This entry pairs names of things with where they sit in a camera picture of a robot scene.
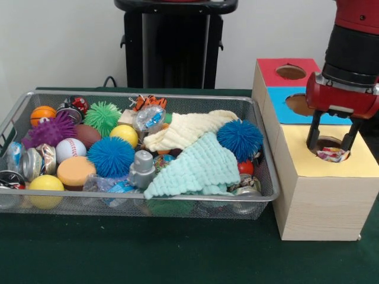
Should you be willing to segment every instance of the yellow paper top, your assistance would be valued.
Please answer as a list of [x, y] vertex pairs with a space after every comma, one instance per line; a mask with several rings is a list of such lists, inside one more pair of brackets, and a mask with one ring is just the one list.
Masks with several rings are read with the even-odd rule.
[[[341, 163], [327, 162], [306, 145], [310, 125], [281, 125], [297, 174], [307, 177], [379, 178], [379, 165], [358, 133], [350, 157]], [[343, 140], [350, 126], [320, 125], [320, 136]]]

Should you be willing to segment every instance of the yellow ball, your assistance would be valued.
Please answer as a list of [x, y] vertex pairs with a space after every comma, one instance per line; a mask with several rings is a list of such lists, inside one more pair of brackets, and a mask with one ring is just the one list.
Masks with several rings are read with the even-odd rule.
[[113, 128], [110, 137], [120, 137], [130, 143], [133, 148], [138, 145], [138, 134], [133, 127], [129, 125], [119, 125]]
[[[63, 191], [63, 183], [55, 176], [44, 175], [34, 179], [29, 189], [43, 191]], [[53, 209], [62, 201], [62, 196], [38, 196], [31, 195], [30, 202], [39, 209]]]

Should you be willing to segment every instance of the towel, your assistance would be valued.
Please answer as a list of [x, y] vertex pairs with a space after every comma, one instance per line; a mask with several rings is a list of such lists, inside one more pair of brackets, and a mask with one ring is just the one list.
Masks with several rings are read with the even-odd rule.
[[214, 133], [204, 134], [179, 157], [162, 169], [145, 190], [144, 196], [230, 195], [227, 187], [240, 182], [237, 159], [217, 141]]
[[216, 133], [225, 123], [238, 119], [231, 111], [211, 111], [209, 114], [172, 114], [167, 129], [149, 135], [143, 140], [150, 151], [185, 149], [204, 133]]

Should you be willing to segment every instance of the wooden box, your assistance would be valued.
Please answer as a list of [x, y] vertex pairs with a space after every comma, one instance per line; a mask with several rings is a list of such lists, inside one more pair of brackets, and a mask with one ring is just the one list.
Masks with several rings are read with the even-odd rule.
[[[296, 66], [305, 76], [284, 79], [277, 73], [281, 66]], [[306, 105], [306, 82], [318, 71], [312, 59], [258, 59], [256, 64], [252, 97], [262, 112], [282, 187], [275, 215], [283, 240], [357, 240], [379, 191], [379, 166], [360, 135], [342, 163], [323, 161], [307, 148], [313, 110]], [[342, 140], [350, 125], [323, 115], [320, 135]]]

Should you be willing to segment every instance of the metal basket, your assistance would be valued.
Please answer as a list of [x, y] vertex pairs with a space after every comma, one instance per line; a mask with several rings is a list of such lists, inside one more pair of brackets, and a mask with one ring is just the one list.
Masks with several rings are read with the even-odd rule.
[[[129, 98], [134, 100], [136, 93], [108, 92], [64, 92], [34, 91], [23, 95], [15, 104], [5, 121], [0, 126], [0, 133], [7, 138], [10, 133], [16, 134], [15, 141], [20, 141], [30, 129], [29, 117], [33, 109], [40, 105], [57, 108], [70, 95], [84, 96], [90, 104], [107, 101], [116, 104], [120, 109], [127, 109]], [[193, 96], [193, 95], [156, 95], [168, 100], [166, 110], [187, 114], [190, 112], [206, 113], [216, 109], [233, 111], [239, 118], [249, 120], [259, 127], [265, 136], [264, 160], [255, 169], [255, 176], [261, 182], [261, 194], [258, 197], [247, 196], [203, 196], [178, 195], [170, 198], [158, 198], [147, 201], [142, 193], [101, 193], [71, 191], [30, 191], [0, 189], [0, 199], [11, 199], [14, 204], [1, 208], [0, 212], [29, 214], [65, 214], [65, 215], [108, 215], [108, 216], [156, 216], [156, 217], [189, 217], [189, 218], [234, 218], [256, 220], [269, 201], [279, 195], [277, 173], [272, 161], [266, 133], [257, 104], [250, 98], [229, 96]], [[0, 170], [7, 169], [6, 157], [0, 158]], [[63, 196], [62, 202], [50, 210], [30, 206], [28, 196]], [[117, 198], [120, 206], [108, 207], [104, 198]], [[238, 210], [241, 206], [249, 210]]]

